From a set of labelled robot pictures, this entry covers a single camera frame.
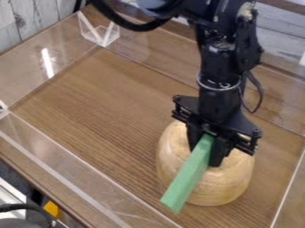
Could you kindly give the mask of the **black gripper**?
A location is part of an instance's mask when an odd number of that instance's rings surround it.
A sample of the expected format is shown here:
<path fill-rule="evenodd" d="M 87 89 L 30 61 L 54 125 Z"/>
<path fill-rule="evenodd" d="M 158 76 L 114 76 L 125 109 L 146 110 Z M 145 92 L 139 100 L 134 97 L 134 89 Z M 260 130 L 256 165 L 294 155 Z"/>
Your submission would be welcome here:
<path fill-rule="evenodd" d="M 214 137 L 210 163 L 211 167 L 222 165 L 224 158 L 233 149 L 253 156 L 261 128 L 242 112 L 245 107 L 245 87 L 202 86 L 199 96 L 177 94 L 173 97 L 175 108 L 171 116 L 187 127 L 190 149 L 195 148 L 205 134 Z"/>

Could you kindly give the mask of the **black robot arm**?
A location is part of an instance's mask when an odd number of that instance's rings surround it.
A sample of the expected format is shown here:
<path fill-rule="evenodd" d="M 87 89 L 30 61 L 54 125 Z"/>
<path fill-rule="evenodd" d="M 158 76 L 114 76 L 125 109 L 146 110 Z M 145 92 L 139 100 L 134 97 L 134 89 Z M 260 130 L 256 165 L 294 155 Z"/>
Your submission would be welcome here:
<path fill-rule="evenodd" d="M 244 112 L 257 112 L 245 104 L 246 84 L 253 83 L 258 95 L 265 95 L 252 73 L 264 52 L 257 38 L 256 0 L 137 0 L 153 18 L 143 24 L 125 19 L 106 0 L 91 2 L 110 21 L 135 32 L 157 29 L 175 17 L 187 19 L 202 57 L 197 76 L 199 95 L 173 97 L 173 117 L 187 127 L 191 148 L 205 134 L 213 136 L 210 166 L 221 166 L 234 149 L 254 154 L 262 130 Z"/>

